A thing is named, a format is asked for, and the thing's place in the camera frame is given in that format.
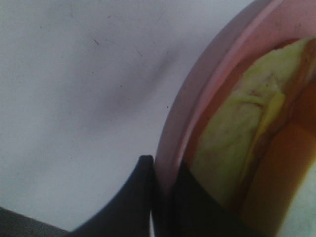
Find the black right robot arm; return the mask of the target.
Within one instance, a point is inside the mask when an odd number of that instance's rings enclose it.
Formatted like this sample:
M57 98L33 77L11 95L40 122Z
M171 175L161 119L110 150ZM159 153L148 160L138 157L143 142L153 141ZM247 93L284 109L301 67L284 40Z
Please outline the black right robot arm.
M3 237L251 237L255 233L212 200L181 166L176 190L164 198L151 156L141 156L129 179L99 213L67 232L1 209Z

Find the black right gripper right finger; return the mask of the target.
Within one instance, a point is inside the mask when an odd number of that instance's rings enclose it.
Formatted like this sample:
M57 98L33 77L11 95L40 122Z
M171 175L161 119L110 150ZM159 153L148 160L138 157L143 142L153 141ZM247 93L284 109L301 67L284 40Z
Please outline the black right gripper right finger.
M245 237L246 226L219 205L180 165L176 182L164 195L153 173L152 216L156 237Z

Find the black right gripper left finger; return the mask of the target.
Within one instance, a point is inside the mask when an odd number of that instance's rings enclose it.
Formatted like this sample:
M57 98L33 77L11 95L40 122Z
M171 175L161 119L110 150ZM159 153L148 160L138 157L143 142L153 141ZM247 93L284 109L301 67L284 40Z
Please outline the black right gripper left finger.
M151 155L140 156L115 197L70 236L148 237L155 177L153 164Z

